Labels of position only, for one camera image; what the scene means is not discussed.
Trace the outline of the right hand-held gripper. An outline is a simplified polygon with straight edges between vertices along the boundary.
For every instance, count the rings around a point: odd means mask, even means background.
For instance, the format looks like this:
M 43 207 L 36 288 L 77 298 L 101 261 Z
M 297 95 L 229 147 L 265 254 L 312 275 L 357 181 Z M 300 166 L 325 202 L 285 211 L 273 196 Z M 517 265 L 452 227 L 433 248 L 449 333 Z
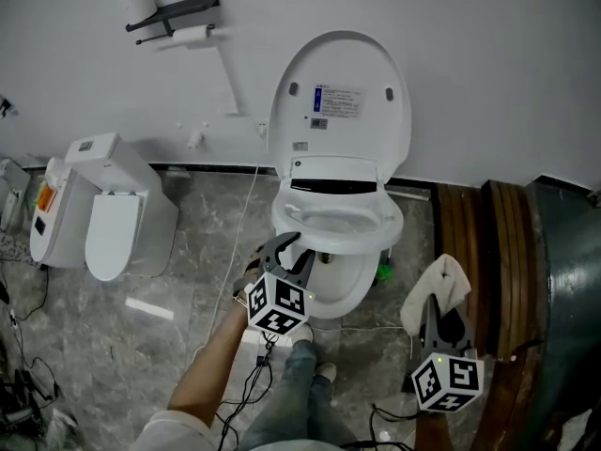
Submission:
M 463 311 L 443 313 L 428 297 L 420 327 L 419 364 L 411 380 L 422 412 L 465 409 L 484 389 L 484 362 L 477 358 L 473 330 Z

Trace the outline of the person's left hand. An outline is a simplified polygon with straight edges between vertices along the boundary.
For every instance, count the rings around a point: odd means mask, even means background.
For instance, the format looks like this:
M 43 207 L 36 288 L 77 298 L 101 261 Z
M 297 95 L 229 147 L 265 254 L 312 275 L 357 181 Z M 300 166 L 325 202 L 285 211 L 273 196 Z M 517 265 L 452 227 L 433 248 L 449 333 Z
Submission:
M 244 274 L 234 282 L 233 285 L 233 299 L 242 299 L 244 302 L 247 298 L 244 295 L 244 289 L 251 285 L 253 286 L 258 278 L 264 272 L 263 270 L 263 245 L 258 246 L 253 254 L 251 255 L 250 262 L 248 263 Z

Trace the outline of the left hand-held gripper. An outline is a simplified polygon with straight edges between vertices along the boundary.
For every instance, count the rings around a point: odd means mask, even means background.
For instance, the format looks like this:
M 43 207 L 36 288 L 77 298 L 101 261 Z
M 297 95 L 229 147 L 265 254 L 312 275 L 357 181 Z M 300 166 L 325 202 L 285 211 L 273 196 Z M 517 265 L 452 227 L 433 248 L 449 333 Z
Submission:
M 264 272 L 253 286 L 244 289 L 248 323 L 266 334 L 291 335 L 309 318 L 314 296 L 307 284 L 316 252 L 305 250 L 290 269 L 280 259 L 300 236 L 298 231 L 285 232 L 266 241 L 262 247 Z

